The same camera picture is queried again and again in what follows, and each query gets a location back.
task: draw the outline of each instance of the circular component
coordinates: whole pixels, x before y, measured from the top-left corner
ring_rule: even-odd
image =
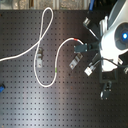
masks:
[[[116,47],[120,50],[128,48],[128,23],[120,24],[115,31]]]

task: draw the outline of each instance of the white cable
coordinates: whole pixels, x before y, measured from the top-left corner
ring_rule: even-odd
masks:
[[[45,14],[45,12],[46,12],[47,10],[50,10],[52,15],[51,15],[51,19],[50,19],[49,25],[48,25],[48,27],[46,28],[46,30],[44,31],[44,33],[43,33],[43,35],[42,35],[43,18],[44,18],[44,14]],[[38,49],[39,49],[39,46],[40,46],[40,42],[41,42],[41,40],[44,38],[44,36],[45,36],[45,34],[47,33],[49,27],[51,26],[52,21],[53,21],[53,11],[52,11],[52,9],[51,9],[50,7],[47,7],[47,8],[43,11],[43,14],[42,14],[42,22],[41,22],[41,28],[40,28],[39,41],[36,42],[36,44],[34,44],[31,48],[29,48],[28,50],[26,50],[25,52],[23,52],[23,53],[21,53],[21,54],[19,54],[19,55],[15,55],[15,56],[12,56],[12,57],[6,57],[6,58],[3,58],[3,59],[0,59],[0,62],[2,62],[2,61],[4,61],[4,60],[16,59],[16,58],[21,57],[21,56],[23,56],[24,54],[28,53],[30,50],[32,50],[32,49],[37,45],[37,49],[36,49],[35,57],[34,57],[34,73],[35,73],[35,76],[36,76],[36,79],[37,79],[38,83],[39,83],[41,86],[43,86],[43,87],[50,87],[51,85],[53,85],[53,83],[54,83],[55,80],[56,80],[56,77],[57,77],[57,60],[58,60],[58,55],[59,55],[59,51],[60,51],[61,47],[62,47],[66,42],[68,42],[68,41],[70,41],[70,40],[78,41],[80,44],[83,45],[83,42],[80,41],[79,39],[75,39],[75,38],[68,38],[68,39],[66,39],[66,40],[59,46],[59,48],[58,48],[58,50],[57,50],[57,54],[56,54],[56,58],[55,58],[55,74],[54,74],[54,79],[53,79],[53,81],[52,81],[51,84],[49,84],[49,85],[43,85],[43,84],[40,82],[40,80],[38,79],[38,76],[37,76],[37,73],[36,73],[35,61],[36,61],[37,52],[38,52]]]
[[[36,76],[36,79],[37,79],[38,83],[39,83],[41,86],[43,86],[43,87],[50,87],[50,86],[52,86],[53,83],[55,82],[56,77],[57,77],[57,60],[58,60],[58,55],[59,55],[60,49],[61,49],[61,47],[62,47],[66,42],[68,42],[68,41],[70,41],[70,40],[78,41],[79,43],[81,43],[81,44],[83,45],[83,43],[82,43],[80,40],[78,40],[78,39],[68,38],[68,39],[66,39],[66,40],[59,46],[59,48],[58,48],[58,50],[57,50],[56,58],[55,58],[55,74],[54,74],[54,78],[53,78],[53,81],[51,82],[51,84],[48,84],[48,85],[42,84],[42,83],[40,82],[40,80],[38,79],[38,76],[37,76],[37,73],[36,73],[36,68],[35,68],[35,60],[36,60],[36,54],[37,54],[38,50],[36,51],[35,58],[34,58],[34,73],[35,73],[35,76]]]
[[[15,56],[5,57],[5,58],[3,58],[3,59],[0,59],[0,62],[2,62],[2,61],[4,61],[4,60],[11,60],[11,59],[16,59],[16,58],[18,58],[18,57],[21,57],[21,56],[23,56],[24,54],[26,54],[26,53],[28,53],[29,51],[31,51],[37,44],[40,43],[40,41],[44,38],[46,32],[48,31],[48,29],[49,29],[49,27],[51,26],[51,23],[52,23],[52,21],[53,21],[53,11],[52,11],[51,8],[47,7],[47,8],[43,11],[43,14],[42,14],[42,15],[44,15],[44,13],[45,13],[47,10],[50,10],[51,13],[52,13],[51,20],[50,20],[49,25],[48,25],[48,27],[46,28],[44,34],[43,34],[43,35],[41,36],[41,38],[39,39],[39,41],[36,42],[36,44],[34,44],[31,48],[29,48],[29,49],[26,50],[25,52],[23,52],[23,53],[21,53],[21,54],[19,54],[19,55],[15,55]]]

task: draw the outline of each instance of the blue object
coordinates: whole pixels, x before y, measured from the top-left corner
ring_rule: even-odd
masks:
[[[127,33],[123,33],[123,39],[126,40],[128,38],[128,34]]]
[[[0,87],[0,93],[4,90],[4,87]]]
[[[91,0],[90,6],[89,6],[89,10],[90,10],[90,11],[93,10],[94,2],[95,2],[95,0]]]

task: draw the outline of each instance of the cable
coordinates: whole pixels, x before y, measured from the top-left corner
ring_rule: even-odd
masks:
[[[50,19],[50,22],[49,22],[49,24],[48,24],[48,27],[46,28],[46,30],[44,31],[44,33],[43,33],[43,35],[42,35],[43,18],[44,18],[44,14],[45,14],[45,12],[46,12],[47,10],[50,10],[50,11],[51,11],[51,19]],[[79,39],[75,39],[75,38],[68,38],[68,39],[66,39],[66,40],[59,46],[59,48],[58,48],[58,50],[57,50],[57,54],[56,54],[56,58],[55,58],[55,74],[54,74],[54,79],[53,79],[53,81],[52,81],[51,84],[49,84],[49,85],[43,85],[43,84],[40,82],[40,80],[38,79],[38,76],[37,76],[37,73],[36,73],[35,61],[36,61],[37,52],[38,52],[38,50],[39,50],[40,42],[41,42],[41,40],[44,38],[44,36],[45,36],[45,34],[47,33],[49,27],[51,26],[52,21],[53,21],[53,11],[52,11],[52,9],[51,9],[50,7],[47,7],[47,8],[43,11],[43,14],[42,14],[42,22],[41,22],[41,28],[40,28],[39,41],[36,42],[31,48],[29,48],[28,50],[26,50],[25,52],[23,52],[23,53],[21,53],[21,54],[18,54],[18,55],[15,55],[15,56],[11,56],[11,57],[5,57],[5,58],[3,58],[3,59],[0,59],[0,62],[5,61],[5,60],[10,60],[10,59],[16,59],[16,58],[21,57],[21,56],[23,56],[24,54],[28,53],[30,50],[32,50],[32,49],[37,45],[37,49],[36,49],[35,56],[34,56],[34,73],[35,73],[35,77],[36,77],[38,83],[39,83],[41,86],[43,86],[43,87],[50,87],[51,85],[53,85],[53,83],[54,83],[55,80],[56,80],[56,77],[57,77],[57,59],[58,59],[58,55],[59,55],[59,51],[60,51],[61,47],[62,47],[66,42],[68,42],[68,41],[70,41],[70,40],[77,41],[77,42],[79,42],[80,44],[83,45],[83,42],[80,41]]]
[[[126,68],[126,67],[128,67],[128,65],[118,65],[118,64],[116,64],[116,63],[114,63],[111,60],[106,59],[106,58],[102,58],[101,60],[107,60],[107,61],[111,62],[112,64],[114,64],[115,66],[117,66],[119,68]]]
[[[75,39],[75,38],[68,38],[66,39],[58,48],[57,50],[57,54],[56,54],[56,58],[55,58],[55,74],[54,74],[54,78],[53,78],[53,81],[51,82],[51,84],[48,84],[48,85],[44,85],[40,82],[40,80],[38,79],[38,76],[37,76],[37,73],[36,73],[36,68],[35,68],[35,60],[36,60],[36,54],[38,52],[38,48],[39,48],[39,45],[38,45],[38,48],[36,50],[36,54],[35,54],[35,58],[34,58],[34,73],[35,73],[35,76],[36,76],[36,79],[38,81],[38,83],[43,86],[43,87],[50,87],[51,85],[53,85],[53,83],[55,82],[56,80],[56,77],[57,77],[57,60],[58,60],[58,55],[59,55],[59,52],[60,52],[60,49],[61,47],[68,41],[70,40],[74,40],[74,41],[78,41],[79,43],[81,43],[83,45],[83,43],[79,40],[79,39]]]
[[[39,38],[39,41],[36,42],[36,44],[34,44],[31,48],[29,48],[29,49],[26,50],[25,52],[23,52],[23,53],[21,53],[21,54],[18,54],[18,55],[15,55],[15,56],[5,57],[5,58],[3,58],[3,59],[0,59],[0,62],[2,62],[2,61],[4,61],[4,60],[11,60],[11,59],[16,59],[16,58],[18,58],[18,57],[21,57],[21,56],[23,56],[24,54],[26,54],[26,53],[28,53],[29,51],[31,51],[36,45],[38,45],[38,44],[40,43],[40,41],[44,38],[45,34],[47,33],[47,31],[48,31],[48,29],[49,29],[49,27],[51,26],[51,23],[52,23],[52,21],[53,21],[53,11],[52,11],[52,9],[51,9],[50,7],[47,7],[47,8],[43,11],[43,14],[42,14],[42,15],[44,16],[44,14],[45,14],[45,12],[46,12],[47,10],[50,10],[51,13],[52,13],[51,20],[50,20],[49,25],[48,25],[48,27],[46,28],[45,32],[43,33],[43,35],[41,36],[41,38]]]

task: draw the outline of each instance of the optical breadboard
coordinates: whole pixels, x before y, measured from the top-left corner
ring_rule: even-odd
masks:
[[[0,11],[0,58],[24,52],[39,40],[42,10]],[[83,27],[86,17],[99,23],[107,11],[54,11],[50,29],[41,41],[42,68],[37,74],[43,84],[54,76],[58,47],[70,37],[92,43],[93,35]],[[44,29],[51,13],[44,17]],[[76,41],[67,42],[58,57],[57,79],[41,87],[34,75],[36,48],[20,58],[0,62],[0,128],[128,128],[128,75],[119,69],[119,82],[112,85],[107,100],[100,99],[103,86],[99,69],[89,77],[84,73],[96,52],[82,53],[72,70]],[[122,56],[128,63],[128,54]]]

